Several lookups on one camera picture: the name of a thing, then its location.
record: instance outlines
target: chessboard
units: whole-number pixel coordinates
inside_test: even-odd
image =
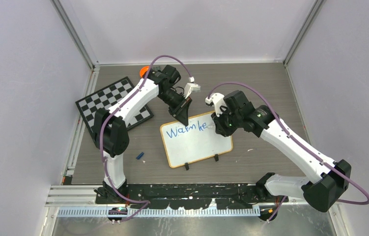
[[[76,106],[79,109],[80,115],[82,116],[86,128],[88,129],[92,137],[94,114],[96,113],[97,109],[109,109],[109,107],[118,103],[133,88],[134,85],[132,84],[131,80],[128,77],[125,77],[76,102]],[[143,106],[140,111],[132,118],[131,122],[127,125],[128,130],[143,123],[153,116],[154,114],[151,112],[148,106]]]

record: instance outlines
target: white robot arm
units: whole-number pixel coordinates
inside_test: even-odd
[[[167,65],[162,71],[150,69],[147,80],[140,79],[137,86],[121,101],[108,110],[101,108],[96,111],[92,138],[96,147],[99,148],[99,134],[104,120],[109,114],[120,108],[109,120],[104,128],[103,135],[103,155],[107,160],[107,176],[105,175],[104,187],[109,191],[111,183],[108,177],[120,192],[122,192],[123,186],[126,185],[126,178],[123,173],[123,153],[129,144],[126,125],[129,124],[131,118],[137,114],[139,109],[151,99],[159,97],[168,104],[169,113],[174,118],[184,125],[188,125],[188,109],[192,102],[190,94],[193,91],[200,91],[200,86],[194,83],[194,78],[189,78],[189,83],[183,91],[185,94],[179,94],[173,86],[180,79],[181,76],[178,71],[170,65]]]
[[[237,128],[252,132],[275,146],[306,175],[305,177],[283,177],[267,173],[256,183],[260,197],[272,195],[303,198],[315,209],[326,212],[348,188],[347,181],[333,173],[287,136],[267,106],[261,105],[254,108],[252,102],[248,101],[244,93],[239,90],[226,96],[213,93],[206,98],[205,102],[215,108],[212,119],[215,122],[216,133],[226,137],[233,134]],[[278,119],[290,131],[292,137],[317,154],[323,162],[347,177],[350,176],[351,166],[346,161],[335,162],[322,154],[290,130],[281,118],[278,117]]]

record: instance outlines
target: floor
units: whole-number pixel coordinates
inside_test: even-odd
[[[186,71],[175,65],[183,80]],[[96,83],[96,90],[107,86],[125,76],[136,85],[142,66],[102,66]],[[205,105],[207,93],[219,82],[238,81],[257,89],[273,105],[291,129],[306,138],[305,131],[290,87],[289,78],[282,63],[244,63],[244,64],[192,64],[188,66],[202,92],[192,94],[193,102],[189,116],[195,116],[212,109]],[[223,86],[218,92],[227,94],[236,89],[245,92],[255,107],[263,102],[252,92],[238,86]],[[233,135],[233,150],[219,157],[172,169],[169,167],[160,135],[162,124],[175,121],[168,114],[168,107],[158,98],[148,103],[154,117],[129,131],[130,144],[124,153],[124,173],[129,183],[236,183],[256,182],[267,172],[283,176],[303,176],[304,174],[280,151],[254,134],[237,130]],[[135,157],[141,152],[141,160]],[[84,132],[74,171],[73,184],[99,184],[104,176],[99,151],[94,146],[88,132]]]

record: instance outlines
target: whiteboard stand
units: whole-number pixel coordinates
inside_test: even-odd
[[[171,168],[184,166],[188,170],[190,163],[210,157],[218,161],[220,154],[233,149],[231,136],[216,134],[212,113],[190,117],[188,126],[178,121],[161,125],[161,137]]]

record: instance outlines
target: metal frame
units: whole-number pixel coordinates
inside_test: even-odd
[[[95,67],[95,63],[93,63],[93,60],[90,58],[89,53],[87,53],[87,50],[84,44],[82,43],[79,34],[74,29],[74,26],[71,20],[69,19],[67,12],[64,10],[64,7],[61,4],[60,0],[50,0],[50,1],[53,4],[54,8],[56,9],[61,20],[63,21],[64,26],[67,28],[67,31],[70,34],[71,38],[73,39],[74,44],[76,44],[77,49],[79,49],[80,54],[82,54],[89,68],[93,69]]]
[[[96,87],[97,77],[99,76],[100,65],[96,65],[94,71],[92,72],[89,82],[86,86],[86,90],[83,93],[83,97],[94,92]],[[76,167],[77,157],[79,155],[80,145],[83,139],[83,133],[85,132],[85,124],[83,122],[82,116],[79,115],[77,120],[76,129],[72,137],[70,151],[67,157],[66,168],[64,169],[64,176],[72,176],[74,174],[74,168]]]
[[[42,225],[41,236],[51,236],[58,217],[57,213],[60,207],[89,207],[96,209],[96,207],[119,207],[123,205],[97,205],[94,200],[96,193],[94,189],[101,187],[101,185],[53,185],[49,192],[46,201],[46,215]],[[308,203],[303,199],[289,198],[289,202],[284,205],[307,205]],[[261,203],[258,206],[270,206],[274,203]],[[343,205],[334,204],[330,210],[330,216],[337,235],[348,236],[350,230],[347,228],[347,221],[344,215]]]
[[[311,138],[310,131],[307,130],[308,123],[307,123],[306,119],[304,119],[304,117],[303,117],[303,110],[302,110],[301,106],[299,105],[299,103],[297,102],[298,101],[298,99],[297,99],[297,92],[296,92],[296,88],[293,85],[293,79],[292,79],[291,74],[290,74],[290,69],[288,67],[286,67],[285,68],[285,72],[287,73],[288,81],[289,81],[290,87],[291,87],[291,91],[293,92],[293,95],[294,95],[294,101],[296,103],[296,107],[297,107],[297,110],[298,110],[299,115],[300,115],[300,120],[302,122],[302,125],[304,127],[304,131],[306,133],[306,140],[307,140],[307,142],[309,144],[311,144],[313,146],[315,144],[315,142]]]
[[[57,216],[58,217],[100,217],[108,218],[109,211],[113,207],[124,207],[127,209],[124,217],[130,217],[134,215],[134,218],[159,218],[159,217],[234,217],[234,216],[260,216],[261,209],[259,205],[252,205],[252,208],[246,209],[217,209],[216,204],[212,202],[206,209],[134,209],[129,206],[125,207],[125,204],[118,204],[116,206],[60,206]]]
[[[154,65],[180,65],[180,63],[176,61],[162,61],[156,62]],[[233,60],[233,61],[183,61],[186,65],[199,65],[199,64],[251,64],[251,63],[282,63],[283,60]],[[101,67],[106,66],[125,66],[125,65],[149,65],[149,62],[137,62],[137,63],[119,63],[119,64],[100,64]]]
[[[294,53],[296,52],[300,42],[302,41],[304,35],[306,34],[307,30],[310,28],[310,26],[313,23],[313,20],[316,18],[317,14],[319,13],[319,10],[321,9],[322,5],[324,4],[326,0],[315,0],[312,9],[310,10],[309,14],[307,15],[306,21],[303,23],[303,26],[301,27],[299,33],[296,36],[296,39],[294,40],[293,44],[290,47],[290,50],[288,51],[287,56],[285,57],[283,64],[284,67],[288,66],[288,63],[290,62],[291,58],[293,57]]]

